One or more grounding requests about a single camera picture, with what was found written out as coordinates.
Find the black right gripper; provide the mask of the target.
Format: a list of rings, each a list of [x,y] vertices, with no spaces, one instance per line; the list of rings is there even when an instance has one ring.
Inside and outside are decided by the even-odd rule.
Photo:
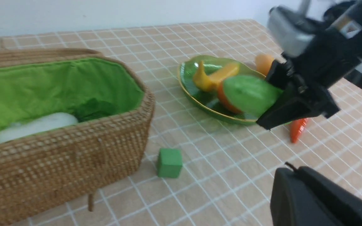
[[[316,21],[319,31],[306,50],[286,62],[273,60],[265,81],[283,90],[256,123],[266,130],[304,118],[332,117],[340,108],[328,89],[362,63],[362,0],[358,0],[331,24]],[[298,76],[307,86],[299,91]]]

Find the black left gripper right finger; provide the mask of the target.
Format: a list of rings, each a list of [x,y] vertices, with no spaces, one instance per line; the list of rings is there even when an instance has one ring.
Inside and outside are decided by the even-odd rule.
[[[362,226],[362,199],[308,166],[285,165],[344,226]]]

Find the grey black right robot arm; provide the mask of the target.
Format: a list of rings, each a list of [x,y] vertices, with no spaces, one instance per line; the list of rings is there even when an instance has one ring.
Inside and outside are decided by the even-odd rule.
[[[267,28],[286,61],[274,61],[266,76],[283,90],[256,122],[266,130],[303,118],[332,117],[340,108],[329,88],[362,63],[362,0],[330,25],[307,18],[309,4],[303,0],[299,11],[270,10]]]

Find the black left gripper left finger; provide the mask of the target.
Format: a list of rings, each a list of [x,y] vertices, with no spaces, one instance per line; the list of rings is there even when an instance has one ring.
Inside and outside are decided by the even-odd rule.
[[[275,171],[270,202],[274,226],[342,226],[288,168]]]

